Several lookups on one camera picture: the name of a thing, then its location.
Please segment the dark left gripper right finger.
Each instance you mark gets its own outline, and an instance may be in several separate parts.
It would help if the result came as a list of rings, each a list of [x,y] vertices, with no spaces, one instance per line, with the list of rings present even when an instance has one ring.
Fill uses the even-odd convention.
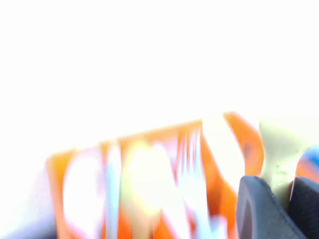
[[[297,177],[289,205],[289,216],[308,239],[319,239],[319,184]]]

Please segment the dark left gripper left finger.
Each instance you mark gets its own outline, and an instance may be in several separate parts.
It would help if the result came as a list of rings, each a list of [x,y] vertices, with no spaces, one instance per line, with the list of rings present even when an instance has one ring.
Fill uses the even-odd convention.
[[[268,184],[257,176],[240,180],[236,206],[240,239],[304,239]]]

